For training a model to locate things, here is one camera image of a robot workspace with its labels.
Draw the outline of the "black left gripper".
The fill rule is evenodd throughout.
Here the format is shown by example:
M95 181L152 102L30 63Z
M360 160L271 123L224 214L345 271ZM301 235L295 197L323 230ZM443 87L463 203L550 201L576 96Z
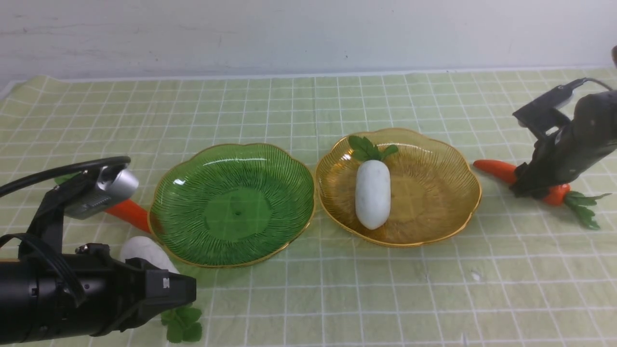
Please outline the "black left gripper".
M73 254L35 250L29 263L31 338L99 337L144 325L193 303L196 279L141 258L113 259L108 245L88 243Z

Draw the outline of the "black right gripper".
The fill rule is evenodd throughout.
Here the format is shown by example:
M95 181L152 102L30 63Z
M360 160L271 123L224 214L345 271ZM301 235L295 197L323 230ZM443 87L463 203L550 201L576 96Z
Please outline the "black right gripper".
M598 123L570 123L540 142L530 163L518 167L516 197L547 194L569 184L603 158L603 128Z

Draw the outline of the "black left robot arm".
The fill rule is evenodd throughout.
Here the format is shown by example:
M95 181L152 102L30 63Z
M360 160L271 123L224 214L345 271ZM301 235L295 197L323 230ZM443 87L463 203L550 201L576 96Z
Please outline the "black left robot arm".
M139 258L118 261L104 244L87 244L86 251L63 259L84 290L81 305L41 257L1 263L3 345L124 332L196 300L193 277Z

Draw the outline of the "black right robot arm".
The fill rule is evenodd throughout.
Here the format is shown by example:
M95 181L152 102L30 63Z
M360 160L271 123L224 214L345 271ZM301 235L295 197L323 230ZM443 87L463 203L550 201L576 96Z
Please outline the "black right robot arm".
M616 149L616 92L580 98L568 118L540 97L514 112L536 137L530 162L515 169L510 190L517 197L546 196L550 187L570 184Z

